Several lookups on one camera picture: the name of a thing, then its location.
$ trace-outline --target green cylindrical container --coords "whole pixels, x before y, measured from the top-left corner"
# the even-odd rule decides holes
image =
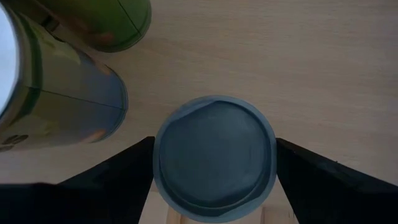
[[[0,5],[0,151],[100,141],[127,111],[109,67]]]
[[[149,0],[36,0],[86,44],[103,52],[131,47],[150,24]]]

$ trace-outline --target wood grain surface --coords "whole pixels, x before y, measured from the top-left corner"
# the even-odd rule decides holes
[[[398,184],[396,0],[152,0],[137,45],[89,51],[126,82],[124,124],[98,144],[2,153],[1,182],[59,182],[222,94],[255,105],[276,136]],[[289,209],[278,182],[264,206]]]

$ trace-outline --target green can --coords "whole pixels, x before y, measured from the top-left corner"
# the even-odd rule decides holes
[[[151,18],[149,0],[36,0],[86,44],[117,52],[138,42]]]
[[[96,142],[117,130],[127,94],[117,74],[0,5],[0,151]]]

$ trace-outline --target wooden table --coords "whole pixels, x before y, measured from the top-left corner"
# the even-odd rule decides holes
[[[117,133],[2,153],[1,182],[59,182],[155,135],[182,103],[222,94],[254,104],[276,136],[398,184],[398,1],[152,0],[152,8],[137,45],[96,53],[129,91]],[[265,206],[289,207],[279,183]]]

